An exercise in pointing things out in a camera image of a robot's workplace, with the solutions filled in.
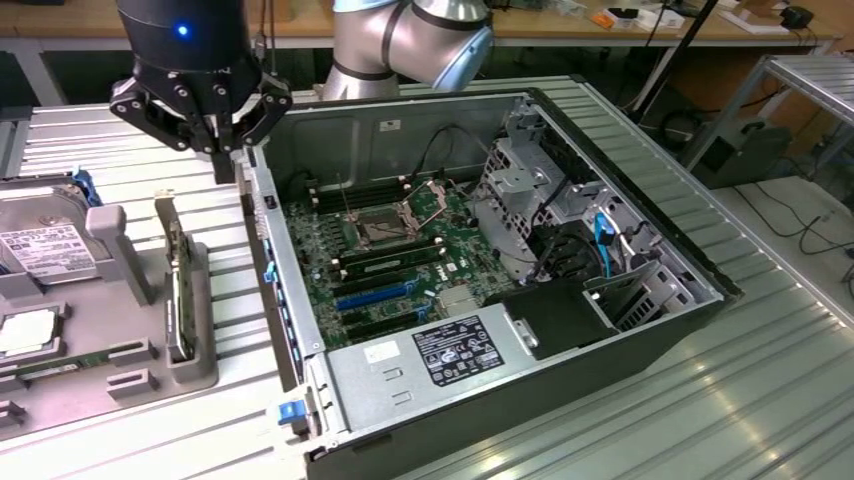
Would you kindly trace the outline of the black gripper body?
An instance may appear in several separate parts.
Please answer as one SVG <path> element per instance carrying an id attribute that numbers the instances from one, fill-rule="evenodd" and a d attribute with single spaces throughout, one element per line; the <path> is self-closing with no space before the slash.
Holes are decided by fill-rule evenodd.
<path id="1" fill-rule="evenodd" d="M 181 116 L 174 83 L 186 83 L 206 119 L 225 126 L 226 75 L 262 73 L 242 1 L 119 1 L 119 18 L 135 56 L 133 79 L 151 100 Z"/>

